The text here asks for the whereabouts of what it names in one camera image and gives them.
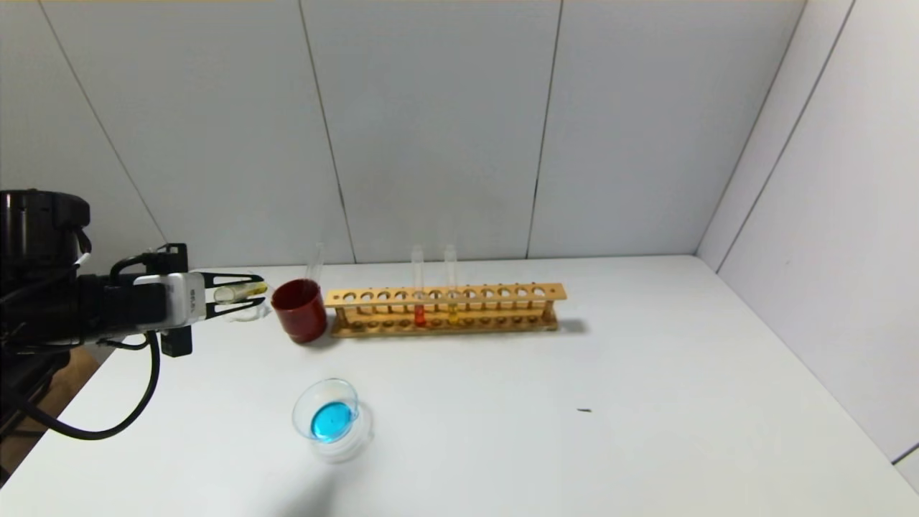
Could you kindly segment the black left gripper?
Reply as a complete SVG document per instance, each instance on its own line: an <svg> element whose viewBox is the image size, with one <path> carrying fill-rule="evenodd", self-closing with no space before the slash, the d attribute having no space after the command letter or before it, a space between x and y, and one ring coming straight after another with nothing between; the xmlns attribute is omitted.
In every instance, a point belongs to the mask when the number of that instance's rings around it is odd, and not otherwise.
<svg viewBox="0 0 919 517"><path fill-rule="evenodd" d="M192 324L265 317L265 297L207 303L206 289L259 282L263 278L255 274L188 271L184 244L129 256L106 275L80 276L79 343L139 351L151 332L165 355L190 355Z"/></svg>

